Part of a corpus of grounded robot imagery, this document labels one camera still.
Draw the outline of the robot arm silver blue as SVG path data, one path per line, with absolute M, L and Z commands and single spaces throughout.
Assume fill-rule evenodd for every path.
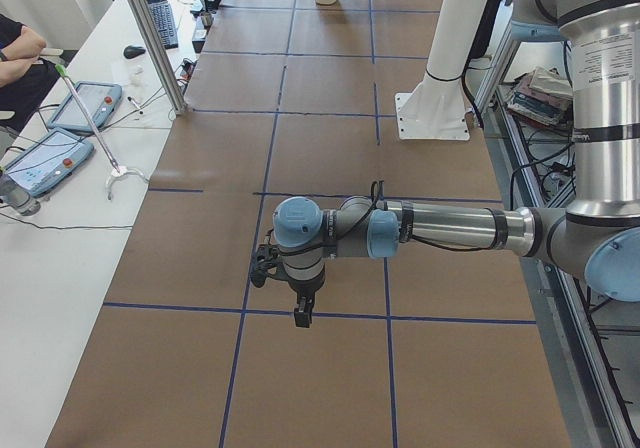
M 639 0 L 514 0 L 512 22 L 555 28 L 571 44 L 574 200 L 564 208 L 464 208 L 384 201 L 379 184 L 336 210 L 289 198 L 253 256 L 251 281 L 288 283 L 297 326 L 311 324 L 328 258 L 388 258 L 410 241 L 450 251 L 507 249 L 612 299 L 638 300 Z

